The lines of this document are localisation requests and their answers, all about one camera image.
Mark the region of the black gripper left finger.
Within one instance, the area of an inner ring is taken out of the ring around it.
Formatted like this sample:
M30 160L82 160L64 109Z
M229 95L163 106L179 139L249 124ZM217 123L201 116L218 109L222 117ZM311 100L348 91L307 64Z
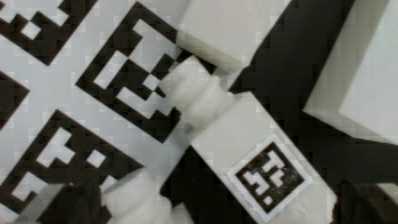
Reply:
M98 184L53 183L42 188L11 224L106 224L108 220Z

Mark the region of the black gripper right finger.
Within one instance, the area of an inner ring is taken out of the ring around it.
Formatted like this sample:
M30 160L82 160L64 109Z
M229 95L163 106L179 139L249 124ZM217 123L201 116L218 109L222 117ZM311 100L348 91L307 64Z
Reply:
M339 224L398 224L398 183L341 183Z

